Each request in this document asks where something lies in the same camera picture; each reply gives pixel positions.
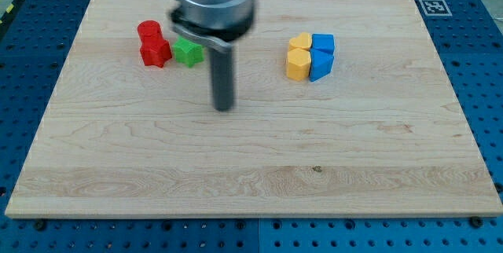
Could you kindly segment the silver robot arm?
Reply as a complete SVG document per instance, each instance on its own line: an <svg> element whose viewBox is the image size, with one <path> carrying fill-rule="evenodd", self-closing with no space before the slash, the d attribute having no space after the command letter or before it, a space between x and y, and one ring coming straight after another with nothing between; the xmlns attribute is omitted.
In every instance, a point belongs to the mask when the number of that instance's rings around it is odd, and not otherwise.
<svg viewBox="0 0 503 253"><path fill-rule="evenodd" d="M219 53L245 35L255 15L255 0L175 0L169 12L174 32Z"/></svg>

